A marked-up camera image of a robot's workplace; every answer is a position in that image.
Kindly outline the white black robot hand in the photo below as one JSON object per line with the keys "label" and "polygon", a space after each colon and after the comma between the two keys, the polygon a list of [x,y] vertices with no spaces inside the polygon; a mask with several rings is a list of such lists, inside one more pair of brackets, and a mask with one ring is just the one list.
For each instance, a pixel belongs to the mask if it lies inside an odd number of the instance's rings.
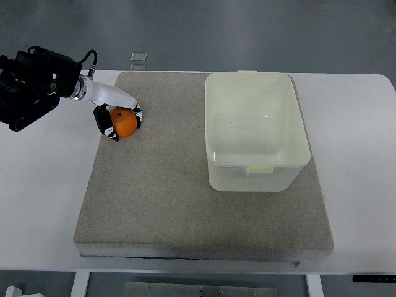
{"label": "white black robot hand", "polygon": [[116,132],[115,123],[111,119],[110,107],[126,108],[133,112],[137,120],[137,128],[142,124],[142,109],[137,100],[125,91],[110,85],[93,82],[82,76],[81,101],[91,101],[96,106],[93,111],[99,131],[108,138],[119,141],[120,133]]}

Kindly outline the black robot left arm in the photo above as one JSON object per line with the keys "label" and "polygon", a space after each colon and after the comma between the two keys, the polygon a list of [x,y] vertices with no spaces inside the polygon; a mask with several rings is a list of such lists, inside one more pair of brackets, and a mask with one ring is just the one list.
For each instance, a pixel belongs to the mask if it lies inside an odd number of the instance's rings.
{"label": "black robot left arm", "polygon": [[18,51],[14,59],[1,56],[1,122],[19,132],[54,110],[64,98],[81,99],[87,83],[83,63],[93,55],[88,72],[91,79],[97,64],[93,49],[78,62],[39,46]]}

